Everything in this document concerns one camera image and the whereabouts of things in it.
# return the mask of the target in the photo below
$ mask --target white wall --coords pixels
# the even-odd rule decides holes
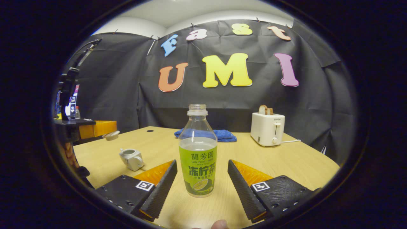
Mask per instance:
[[[220,21],[220,20],[230,20],[230,19],[247,19],[256,20],[258,18],[260,21],[272,22],[280,25],[288,25],[290,28],[293,27],[293,18],[286,19],[276,15],[256,12],[256,11],[245,11],[245,10],[231,10],[231,11],[218,11],[214,13],[208,13],[200,15],[194,18],[187,19],[183,22],[179,22],[166,30],[166,35],[190,27],[191,23],[194,25],[202,24],[206,22]]]
[[[139,34],[146,37],[153,38],[164,37],[167,34],[173,33],[180,29],[190,27],[191,23],[194,25],[213,22],[218,20],[230,20],[230,19],[247,19],[247,20],[256,20],[258,18],[260,21],[272,22],[280,25],[288,25],[289,27],[293,26],[293,19],[287,19],[280,16],[276,16],[269,13],[262,13],[257,11],[244,11],[244,10],[233,10],[233,11],[218,11],[214,13],[208,13],[187,19],[185,21],[179,22],[175,25],[172,25],[169,28],[166,28],[157,23],[144,20],[141,18],[133,17],[116,17],[113,20],[109,21],[107,24],[99,28],[93,34],[98,33],[111,33],[117,30],[121,33],[133,33]]]
[[[157,36],[163,37],[167,28],[141,18],[116,17],[100,27],[93,34],[111,33],[116,30],[117,33],[133,33],[146,37],[151,37],[151,35],[154,35],[153,38],[156,39]]]

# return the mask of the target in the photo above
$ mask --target wooden table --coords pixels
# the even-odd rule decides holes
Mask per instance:
[[[229,159],[242,162],[272,177],[286,175],[311,190],[323,187],[339,169],[334,161],[302,142],[262,147],[251,138],[250,133],[233,133],[237,142],[218,143],[213,194],[206,198],[194,198],[187,194],[183,181],[175,131],[147,127],[120,134],[113,141],[101,139],[77,145],[74,150],[79,164],[90,171],[88,180],[95,188],[122,174],[135,176],[176,159],[178,173],[160,217],[154,221],[169,229],[209,229],[219,219],[225,219],[230,229],[252,225],[228,175]],[[283,141],[291,140],[295,139],[284,134]],[[139,150],[144,167],[136,172],[127,169],[119,157],[120,148]]]

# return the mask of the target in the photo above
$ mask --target white toaster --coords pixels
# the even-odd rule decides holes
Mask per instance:
[[[285,116],[280,114],[252,114],[251,137],[262,146],[281,144]]]

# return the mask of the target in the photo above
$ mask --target lemon tea bottle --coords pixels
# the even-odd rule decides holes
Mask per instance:
[[[212,194],[218,139],[210,127],[205,104],[190,104],[189,120],[178,137],[186,190],[193,197]]]

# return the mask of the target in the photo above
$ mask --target black backdrop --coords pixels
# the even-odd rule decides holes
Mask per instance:
[[[253,34],[235,35],[234,23],[248,24]],[[268,26],[284,29],[291,41],[278,38]],[[197,29],[206,29],[208,36],[187,41]],[[160,46],[173,34],[178,35],[176,49],[164,57]],[[97,34],[85,42],[101,37],[103,41],[80,67],[78,105],[83,117],[117,120],[121,132],[146,126],[182,128],[188,104],[205,103],[213,129],[249,132],[252,113],[266,104],[286,116],[285,133],[319,151],[326,146],[326,155],[336,163],[344,162],[352,147],[358,111],[351,78],[329,45],[298,21],[289,29],[269,22],[225,20],[185,28],[155,42],[126,33]],[[204,88],[202,58],[217,55],[226,64],[234,53],[249,56],[247,71],[253,85],[235,87],[229,82]],[[281,84],[275,53],[293,58],[298,87]],[[160,69],[173,67],[168,80],[173,83],[175,66],[183,62],[188,66],[180,88],[160,91]]]

